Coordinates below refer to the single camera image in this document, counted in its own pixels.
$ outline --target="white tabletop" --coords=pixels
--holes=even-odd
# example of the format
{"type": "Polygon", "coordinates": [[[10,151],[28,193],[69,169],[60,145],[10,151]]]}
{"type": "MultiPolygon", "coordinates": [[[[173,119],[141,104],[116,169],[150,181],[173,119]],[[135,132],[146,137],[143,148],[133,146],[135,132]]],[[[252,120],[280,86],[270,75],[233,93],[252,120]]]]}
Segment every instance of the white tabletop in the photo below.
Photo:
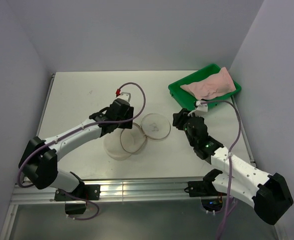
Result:
{"type": "MultiPolygon", "coordinates": [[[[148,113],[169,119],[181,110],[169,94],[168,85],[194,71],[101,71],[58,72],[55,76],[40,128],[42,139],[65,132],[80,124],[92,113],[109,106],[116,89],[126,82],[136,82],[145,91],[147,104],[135,122],[148,113]]],[[[126,86],[135,114],[142,106],[142,95],[135,86],[126,86]]],[[[221,103],[204,115],[209,134],[229,147],[236,138],[238,123],[234,110],[221,103]]],[[[233,153],[249,162],[243,137],[233,153]]],[[[88,142],[66,155],[59,168],[72,171],[82,179],[135,179],[198,177],[212,170],[196,156],[183,131],[172,128],[163,141],[148,140],[139,154],[126,160],[113,160],[104,151],[103,139],[88,142]]]]}

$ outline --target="pink towel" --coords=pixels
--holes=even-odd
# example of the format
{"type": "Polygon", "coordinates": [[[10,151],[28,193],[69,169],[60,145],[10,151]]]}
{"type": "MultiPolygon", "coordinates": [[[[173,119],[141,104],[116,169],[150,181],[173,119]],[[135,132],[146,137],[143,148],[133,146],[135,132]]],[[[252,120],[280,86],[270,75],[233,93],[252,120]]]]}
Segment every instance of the pink towel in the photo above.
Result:
{"type": "Polygon", "coordinates": [[[197,100],[211,100],[236,90],[233,80],[225,67],[219,73],[210,75],[205,80],[180,87],[197,100]]]}

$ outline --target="robotic arm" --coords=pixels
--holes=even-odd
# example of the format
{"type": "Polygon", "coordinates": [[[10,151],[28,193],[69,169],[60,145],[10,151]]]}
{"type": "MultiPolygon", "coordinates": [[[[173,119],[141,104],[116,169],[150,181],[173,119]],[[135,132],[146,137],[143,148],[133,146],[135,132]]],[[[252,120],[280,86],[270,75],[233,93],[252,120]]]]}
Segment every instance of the robotic arm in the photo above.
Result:
{"type": "Polygon", "coordinates": [[[230,194],[253,207],[262,220],[274,225],[293,204],[283,176],[258,170],[229,153],[228,148],[208,134],[204,118],[197,116],[197,111],[190,112],[183,108],[173,115],[173,126],[185,132],[198,157],[216,168],[209,172],[203,181],[193,187],[189,186],[191,197],[227,192],[228,158],[231,156],[233,178],[230,194]]]}
{"type": "Polygon", "coordinates": [[[131,129],[133,121],[127,121],[133,118],[130,98],[130,93],[119,93],[109,107],[90,115],[80,125],[47,139],[31,139],[19,168],[38,189],[53,187],[82,197],[83,181],[73,172],[58,169],[58,161],[82,144],[111,133],[116,128],[131,129]]]}

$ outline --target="green tray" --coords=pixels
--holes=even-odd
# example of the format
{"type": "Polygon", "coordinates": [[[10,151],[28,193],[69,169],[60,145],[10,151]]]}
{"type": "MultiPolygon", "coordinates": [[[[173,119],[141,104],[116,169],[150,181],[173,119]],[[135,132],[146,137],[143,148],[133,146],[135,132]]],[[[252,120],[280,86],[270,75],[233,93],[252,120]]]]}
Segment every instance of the green tray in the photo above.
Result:
{"type": "MultiPolygon", "coordinates": [[[[182,106],[183,108],[188,109],[189,111],[194,110],[194,102],[197,101],[197,99],[192,96],[191,94],[187,93],[185,90],[181,89],[180,86],[184,84],[190,84],[194,82],[200,82],[207,77],[209,77],[212,74],[216,74],[220,71],[220,67],[218,67],[216,64],[210,64],[203,69],[200,69],[197,72],[194,72],[191,75],[188,75],[184,77],[183,79],[180,79],[168,86],[171,96],[173,96],[174,99],[182,106]]],[[[241,86],[233,81],[236,87],[236,90],[230,93],[227,93],[223,96],[218,96],[214,98],[213,100],[226,100],[230,96],[236,94],[241,90],[241,86]]],[[[217,103],[209,103],[208,104],[208,110],[213,108],[214,106],[217,106],[217,103]]]]}

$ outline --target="white wall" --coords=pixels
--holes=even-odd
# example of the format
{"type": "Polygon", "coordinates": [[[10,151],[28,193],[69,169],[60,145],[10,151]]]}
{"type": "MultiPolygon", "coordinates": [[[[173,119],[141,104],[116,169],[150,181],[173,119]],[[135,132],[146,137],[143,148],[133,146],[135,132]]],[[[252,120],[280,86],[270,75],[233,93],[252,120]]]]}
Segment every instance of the white wall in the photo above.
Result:
{"type": "MultiPolygon", "coordinates": [[[[265,0],[230,69],[258,167],[282,174],[294,200],[294,0],[265,0]]],[[[294,204],[282,222],[294,240],[294,204]]]]}
{"type": "Polygon", "coordinates": [[[51,71],[230,67],[263,0],[8,0],[51,71]]]}
{"type": "Polygon", "coordinates": [[[18,163],[36,133],[49,79],[8,3],[0,0],[0,232],[18,163]]]}

